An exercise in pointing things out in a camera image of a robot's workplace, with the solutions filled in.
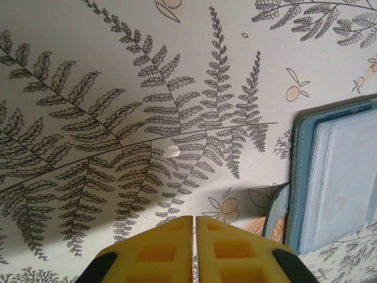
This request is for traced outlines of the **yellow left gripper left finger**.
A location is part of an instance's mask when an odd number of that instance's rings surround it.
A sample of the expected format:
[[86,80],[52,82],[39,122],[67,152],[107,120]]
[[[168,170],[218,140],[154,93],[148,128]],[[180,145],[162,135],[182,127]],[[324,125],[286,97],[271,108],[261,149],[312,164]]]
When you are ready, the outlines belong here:
[[193,217],[181,216],[103,249],[79,282],[193,282]]

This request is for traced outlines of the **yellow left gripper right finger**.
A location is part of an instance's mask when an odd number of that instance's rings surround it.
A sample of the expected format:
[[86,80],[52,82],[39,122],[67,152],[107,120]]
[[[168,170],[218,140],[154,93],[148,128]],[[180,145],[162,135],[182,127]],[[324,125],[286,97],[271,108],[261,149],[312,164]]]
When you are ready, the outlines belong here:
[[196,217],[199,282],[317,282],[286,245],[206,216]]

